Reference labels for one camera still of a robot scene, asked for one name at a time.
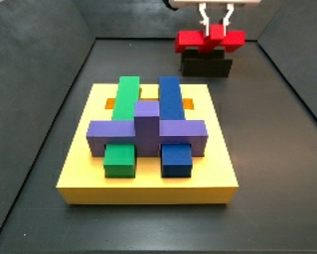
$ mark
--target yellow block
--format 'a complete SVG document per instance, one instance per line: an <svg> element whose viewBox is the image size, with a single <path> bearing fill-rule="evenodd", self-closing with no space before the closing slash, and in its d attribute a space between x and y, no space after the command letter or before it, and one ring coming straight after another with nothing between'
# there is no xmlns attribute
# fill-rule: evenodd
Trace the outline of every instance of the yellow block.
<svg viewBox="0 0 317 254"><path fill-rule="evenodd" d="M238 188L214 105L204 84L181 84L183 98L192 99L187 120L204 120L208 140L204 157L192 158L188 179L161 179L159 158L137 158L135 179L106 179L102 158L93 158L85 140L89 120L109 120L104 109L116 94L116 84L94 84L78 120L57 190L69 204L180 204L227 203ZM157 98L157 85L140 85L141 99Z"/></svg>

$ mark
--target dark green block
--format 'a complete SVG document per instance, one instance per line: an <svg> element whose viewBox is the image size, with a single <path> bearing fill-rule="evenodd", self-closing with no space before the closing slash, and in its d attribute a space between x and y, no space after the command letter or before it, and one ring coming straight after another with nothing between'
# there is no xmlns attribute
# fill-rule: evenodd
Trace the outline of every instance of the dark green block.
<svg viewBox="0 0 317 254"><path fill-rule="evenodd" d="M105 146L102 159L106 178L135 178L135 148L131 144Z"/></svg>

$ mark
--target gray floor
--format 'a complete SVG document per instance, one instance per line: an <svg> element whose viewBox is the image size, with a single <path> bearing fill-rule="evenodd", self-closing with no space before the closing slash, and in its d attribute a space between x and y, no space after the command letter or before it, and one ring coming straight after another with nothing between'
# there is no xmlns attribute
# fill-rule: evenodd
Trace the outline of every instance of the gray floor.
<svg viewBox="0 0 317 254"><path fill-rule="evenodd" d="M317 250L317 123L258 45L207 83L239 189L227 205L68 206L56 181L93 82L177 75L172 41L96 41L0 234L0 253Z"/></svg>

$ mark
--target dark blue block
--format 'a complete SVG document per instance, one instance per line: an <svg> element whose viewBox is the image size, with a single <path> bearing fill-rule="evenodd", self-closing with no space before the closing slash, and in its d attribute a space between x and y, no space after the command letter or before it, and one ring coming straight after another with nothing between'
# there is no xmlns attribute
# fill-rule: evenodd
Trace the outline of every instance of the dark blue block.
<svg viewBox="0 0 317 254"><path fill-rule="evenodd" d="M168 144L160 148L161 178L189 178L192 157L188 144Z"/></svg>
<svg viewBox="0 0 317 254"><path fill-rule="evenodd" d="M159 77L160 120L184 120L177 76Z"/></svg>

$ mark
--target stacked blocks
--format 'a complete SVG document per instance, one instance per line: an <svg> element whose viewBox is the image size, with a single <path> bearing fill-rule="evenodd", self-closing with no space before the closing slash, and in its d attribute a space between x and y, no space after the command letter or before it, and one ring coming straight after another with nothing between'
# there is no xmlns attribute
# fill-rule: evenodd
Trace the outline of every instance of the stacked blocks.
<svg viewBox="0 0 317 254"><path fill-rule="evenodd" d="M119 82L113 110L125 105L125 112L113 111L110 121L89 121L85 138L90 155L104 156L106 178L133 178L135 154L157 157L160 148L161 177L188 178L192 156L204 156L204 121L184 119L177 77L159 78L159 101L137 100L136 83L131 77Z"/></svg>
<svg viewBox="0 0 317 254"><path fill-rule="evenodd" d="M183 76L227 77L232 60L224 59L224 52L234 52L244 44L243 31L227 31L223 25L210 26L210 35L202 31L179 31L175 39L175 53L180 53Z"/></svg>
<svg viewBox="0 0 317 254"><path fill-rule="evenodd" d="M204 84L180 84L183 101L187 100L188 104L184 107L184 117L187 120L203 119L208 131L204 157L192 157L191 177L185 179L161 178L160 158L139 156L135 160L135 178L104 177L104 170L100 166L104 157L89 155L85 131L90 124L89 120L112 122L112 101L115 101L116 90L117 84L115 83L97 83L90 87L56 185L65 202L68 204L123 205L228 203L238 189L238 181L214 103ZM157 83L140 84L139 102L156 101L157 91ZM108 101L110 104L105 109L104 105Z"/></svg>
<svg viewBox="0 0 317 254"><path fill-rule="evenodd" d="M179 31L175 38L175 53L181 53L187 47L196 47L199 53L210 53L215 46L223 46L226 52L235 51L244 43L243 31L227 31L223 25L211 25L210 35L202 31Z"/></svg>

